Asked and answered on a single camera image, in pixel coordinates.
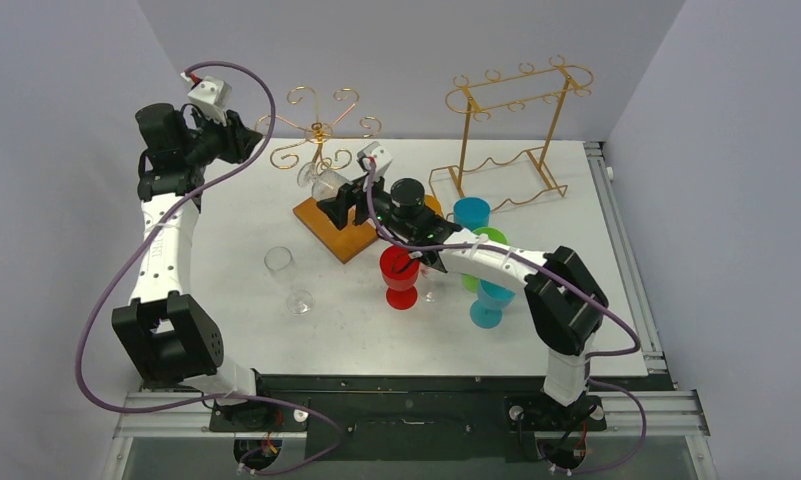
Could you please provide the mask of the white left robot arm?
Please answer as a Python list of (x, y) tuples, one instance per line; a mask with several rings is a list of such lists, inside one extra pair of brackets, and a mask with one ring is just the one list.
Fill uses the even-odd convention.
[(220, 328), (190, 293), (190, 269), (202, 204), (195, 190), (206, 167), (217, 159), (243, 163), (262, 136), (233, 110), (215, 119), (189, 108), (193, 127), (169, 103), (135, 114), (145, 142), (137, 194), (148, 246), (129, 302), (113, 310), (111, 324), (144, 381), (217, 394), (220, 404), (236, 404), (235, 416), (248, 429), (261, 430), (273, 420), (274, 402), (257, 392), (254, 370), (225, 355)]

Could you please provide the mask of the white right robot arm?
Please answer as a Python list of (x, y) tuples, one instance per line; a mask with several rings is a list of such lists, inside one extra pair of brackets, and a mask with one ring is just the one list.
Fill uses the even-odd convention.
[(317, 207), (336, 229), (372, 222), (380, 237), (409, 259), (443, 273), (476, 277), (506, 294), (522, 294), (534, 329), (547, 346), (540, 400), (554, 427), (598, 419), (599, 399), (589, 394), (595, 334), (609, 312), (606, 295), (577, 253), (515, 248), (445, 219), (424, 200), (411, 178), (384, 187), (381, 176), (346, 178), (314, 187)]

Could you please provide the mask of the gold spiral rack wooden base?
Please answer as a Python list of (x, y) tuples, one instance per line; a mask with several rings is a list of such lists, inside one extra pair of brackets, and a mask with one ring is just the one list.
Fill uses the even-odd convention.
[(353, 153), (346, 148), (331, 150), (328, 145), (339, 140), (373, 139), (382, 130), (382, 122), (374, 116), (364, 116), (359, 120), (363, 132), (359, 135), (337, 135), (335, 128), (353, 112), (360, 101), (359, 93), (343, 87), (333, 93), (333, 99), (344, 103), (346, 108), (331, 120), (321, 116), (320, 98), (310, 86), (297, 86), (286, 95), (286, 101), (297, 105), (309, 96), (312, 100), (313, 119), (309, 124), (298, 124), (280, 115), (266, 115), (255, 123), (255, 128), (268, 127), (276, 120), (294, 128), (302, 134), (300, 140), (273, 149), (270, 164), (278, 170), (297, 169), (297, 184), (310, 189), (310, 197), (293, 208), (293, 214), (308, 231), (342, 264), (348, 263), (376, 240), (372, 227), (352, 224), (354, 212), (347, 213), (347, 220), (341, 227), (336, 226), (331, 215), (335, 212), (332, 201), (340, 188), (346, 183), (341, 171), (354, 160)]

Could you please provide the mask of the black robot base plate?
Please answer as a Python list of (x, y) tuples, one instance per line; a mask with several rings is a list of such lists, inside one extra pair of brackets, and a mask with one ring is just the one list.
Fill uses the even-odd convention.
[(563, 407), (540, 377), (266, 375), (265, 401), (213, 405), (209, 428), (239, 436), (235, 451), (258, 448), (258, 469), (301, 440), (307, 455), (334, 441), (333, 461), (508, 462), (581, 460), (588, 433), (607, 422), (599, 396)]

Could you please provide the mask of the patterned clear glass goblet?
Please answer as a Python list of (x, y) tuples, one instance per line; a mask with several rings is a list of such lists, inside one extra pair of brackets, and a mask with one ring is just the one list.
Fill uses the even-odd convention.
[(311, 188), (311, 198), (315, 201), (334, 199), (339, 189), (349, 179), (332, 168), (325, 168), (316, 163), (304, 165), (297, 174), (300, 187)]

